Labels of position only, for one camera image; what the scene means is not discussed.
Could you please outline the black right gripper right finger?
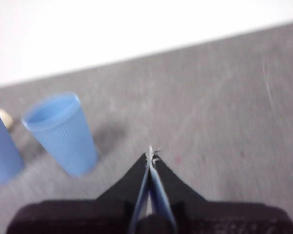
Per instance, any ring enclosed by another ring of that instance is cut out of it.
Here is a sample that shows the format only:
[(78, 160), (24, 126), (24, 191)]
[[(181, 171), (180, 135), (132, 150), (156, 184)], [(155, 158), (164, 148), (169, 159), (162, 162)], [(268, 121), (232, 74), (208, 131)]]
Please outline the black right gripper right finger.
[(278, 207), (210, 201), (184, 183), (150, 150), (154, 207), (178, 234), (293, 234), (293, 222)]

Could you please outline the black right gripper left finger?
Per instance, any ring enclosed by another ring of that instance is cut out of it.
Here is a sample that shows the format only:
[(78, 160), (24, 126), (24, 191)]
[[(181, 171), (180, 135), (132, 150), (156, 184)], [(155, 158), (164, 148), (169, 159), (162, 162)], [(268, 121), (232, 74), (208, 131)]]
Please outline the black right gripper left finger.
[(142, 154), (126, 174), (96, 199), (45, 200), (22, 207), (8, 234), (112, 234), (127, 232), (145, 175)]

